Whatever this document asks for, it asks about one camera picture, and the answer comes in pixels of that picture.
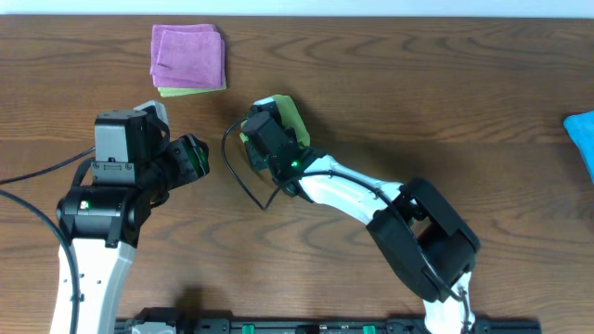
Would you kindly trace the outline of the green microfiber cloth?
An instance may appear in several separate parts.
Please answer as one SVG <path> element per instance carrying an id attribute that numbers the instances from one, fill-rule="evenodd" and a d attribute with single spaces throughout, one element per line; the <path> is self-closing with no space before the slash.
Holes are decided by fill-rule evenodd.
<path id="1" fill-rule="evenodd" d="M 240 127 L 243 143 L 255 137 L 273 138 L 278 141 L 278 152 L 311 145 L 310 134 L 290 96 L 273 95 L 255 101 Z"/>

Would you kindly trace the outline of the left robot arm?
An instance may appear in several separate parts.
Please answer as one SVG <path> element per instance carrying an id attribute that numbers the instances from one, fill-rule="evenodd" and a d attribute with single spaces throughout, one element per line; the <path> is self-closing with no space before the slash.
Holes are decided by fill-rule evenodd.
<path id="1" fill-rule="evenodd" d="M 209 172 L 208 146 L 194 135 L 96 134 L 95 148 L 57 206 L 66 243 L 58 253 L 53 333 L 114 332 L 141 226 L 171 190 Z"/>

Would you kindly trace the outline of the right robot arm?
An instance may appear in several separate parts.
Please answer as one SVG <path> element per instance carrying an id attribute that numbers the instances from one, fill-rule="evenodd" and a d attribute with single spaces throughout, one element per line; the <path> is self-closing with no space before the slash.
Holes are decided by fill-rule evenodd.
<path id="1" fill-rule="evenodd" d="M 468 287 L 480 241 L 430 182 L 375 179 L 293 139 L 243 143 L 253 169 L 269 170 L 278 191 L 365 225 L 397 277 L 423 300 L 431 333 L 472 331 Z"/>

